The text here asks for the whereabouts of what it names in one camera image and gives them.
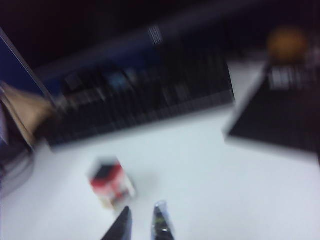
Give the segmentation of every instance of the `small box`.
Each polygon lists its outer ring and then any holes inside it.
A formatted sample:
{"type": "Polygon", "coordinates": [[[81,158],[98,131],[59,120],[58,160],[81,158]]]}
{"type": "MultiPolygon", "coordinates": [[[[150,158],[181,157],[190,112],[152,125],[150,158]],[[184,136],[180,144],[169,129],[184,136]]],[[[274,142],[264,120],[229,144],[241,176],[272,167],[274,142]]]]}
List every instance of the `small box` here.
{"type": "Polygon", "coordinates": [[[90,184],[106,208],[114,209],[136,195],[133,184],[119,161],[100,164],[94,171],[90,184]]]}

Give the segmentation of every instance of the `orange ball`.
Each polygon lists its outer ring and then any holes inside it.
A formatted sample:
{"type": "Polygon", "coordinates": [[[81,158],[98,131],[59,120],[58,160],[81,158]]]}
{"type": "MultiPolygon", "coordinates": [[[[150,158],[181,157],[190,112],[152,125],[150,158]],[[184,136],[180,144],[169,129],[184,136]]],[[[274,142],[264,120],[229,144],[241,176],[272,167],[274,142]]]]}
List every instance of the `orange ball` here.
{"type": "Polygon", "coordinates": [[[296,27],[279,27],[269,35],[267,48],[272,60],[292,64],[304,59],[308,40],[296,27]]]}

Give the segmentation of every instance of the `black keyboard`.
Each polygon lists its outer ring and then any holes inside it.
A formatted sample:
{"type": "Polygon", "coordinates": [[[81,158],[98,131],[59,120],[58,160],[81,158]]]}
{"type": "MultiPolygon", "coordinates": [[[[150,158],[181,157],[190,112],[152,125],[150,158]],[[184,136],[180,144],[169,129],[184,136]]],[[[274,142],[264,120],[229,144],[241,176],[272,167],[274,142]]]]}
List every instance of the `black keyboard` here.
{"type": "Polygon", "coordinates": [[[219,55],[184,63],[183,69],[174,73],[163,69],[139,74],[128,86],[99,84],[70,94],[61,121],[47,138],[49,144],[124,130],[234,99],[227,64],[219,55]]]}

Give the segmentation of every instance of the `desk surface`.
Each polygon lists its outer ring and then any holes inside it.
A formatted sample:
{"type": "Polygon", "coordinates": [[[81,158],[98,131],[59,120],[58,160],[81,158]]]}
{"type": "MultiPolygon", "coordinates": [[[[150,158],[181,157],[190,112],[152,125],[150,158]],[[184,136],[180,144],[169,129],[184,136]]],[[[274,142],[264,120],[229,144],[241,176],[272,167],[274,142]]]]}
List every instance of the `desk surface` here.
{"type": "MultiPolygon", "coordinates": [[[[261,66],[229,68],[238,100],[261,66]]],[[[222,130],[233,112],[193,113],[53,152],[39,146],[31,178],[1,200],[1,238],[101,239],[116,216],[102,207],[86,174],[97,158],[116,156],[138,191],[129,204],[133,240],[150,239],[158,200],[168,202],[177,240],[320,239],[316,155],[226,144],[222,130]]]]}

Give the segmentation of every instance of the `brown object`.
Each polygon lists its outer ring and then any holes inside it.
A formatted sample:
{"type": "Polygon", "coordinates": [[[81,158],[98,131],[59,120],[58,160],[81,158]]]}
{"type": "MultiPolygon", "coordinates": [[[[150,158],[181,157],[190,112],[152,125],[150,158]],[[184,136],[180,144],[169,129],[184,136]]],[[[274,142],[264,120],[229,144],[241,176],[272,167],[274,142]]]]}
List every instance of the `brown object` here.
{"type": "Polygon", "coordinates": [[[269,35],[267,47],[273,61],[294,64],[304,59],[308,40],[296,27],[279,27],[269,35]]]}
{"type": "Polygon", "coordinates": [[[37,127],[53,113],[49,101],[35,94],[17,90],[7,84],[2,86],[4,97],[1,98],[15,121],[25,141],[32,145],[37,127]]]}

